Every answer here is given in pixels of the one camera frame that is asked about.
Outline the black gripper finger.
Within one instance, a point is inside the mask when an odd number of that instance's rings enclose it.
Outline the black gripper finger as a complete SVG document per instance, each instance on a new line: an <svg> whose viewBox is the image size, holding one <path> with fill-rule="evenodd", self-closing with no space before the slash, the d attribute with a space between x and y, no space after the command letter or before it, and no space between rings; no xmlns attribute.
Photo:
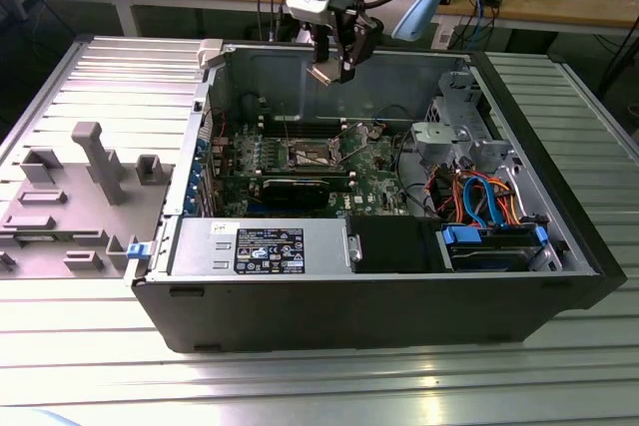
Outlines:
<svg viewBox="0 0 639 426"><path fill-rule="evenodd" d="M339 77L340 83L349 82L354 78L355 67L368 60L383 34L383 23L366 14L345 24L340 38Z"/></svg>
<svg viewBox="0 0 639 426"><path fill-rule="evenodd" d="M327 25L312 24L312 42L314 45L313 64L319 65L330 59L329 37L331 28Z"/></svg>

